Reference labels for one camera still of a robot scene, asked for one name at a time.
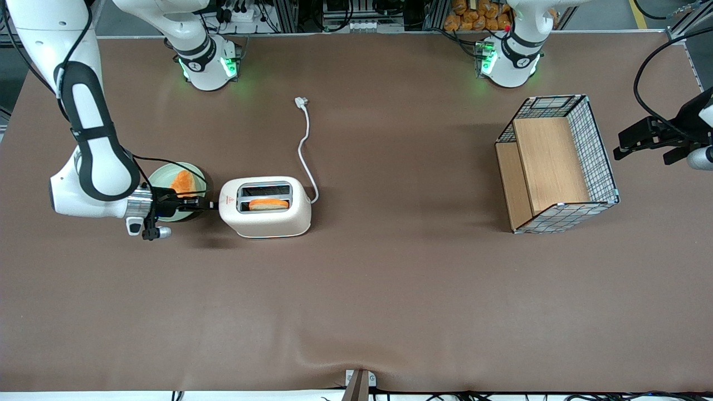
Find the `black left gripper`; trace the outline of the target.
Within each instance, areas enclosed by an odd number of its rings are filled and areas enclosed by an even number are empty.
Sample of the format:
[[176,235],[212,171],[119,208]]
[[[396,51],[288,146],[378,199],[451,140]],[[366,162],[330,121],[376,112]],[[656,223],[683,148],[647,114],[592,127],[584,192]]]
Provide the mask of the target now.
[[693,145],[711,145],[711,127],[699,113],[711,105],[711,88],[685,102],[669,121],[663,117],[647,116],[618,134],[619,146],[613,149],[617,162],[634,151],[672,146],[663,155],[665,165],[687,160],[695,150]]

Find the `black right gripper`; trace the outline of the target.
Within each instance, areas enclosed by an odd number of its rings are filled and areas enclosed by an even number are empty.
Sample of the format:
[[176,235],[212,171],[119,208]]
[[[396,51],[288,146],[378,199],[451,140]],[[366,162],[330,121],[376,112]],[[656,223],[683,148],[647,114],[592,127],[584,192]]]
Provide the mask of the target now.
[[173,218],[178,210],[181,212],[217,211],[219,206],[215,202],[202,202],[206,200],[205,190],[195,190],[177,193],[173,188],[151,187],[151,206],[148,221],[157,221],[159,218]]

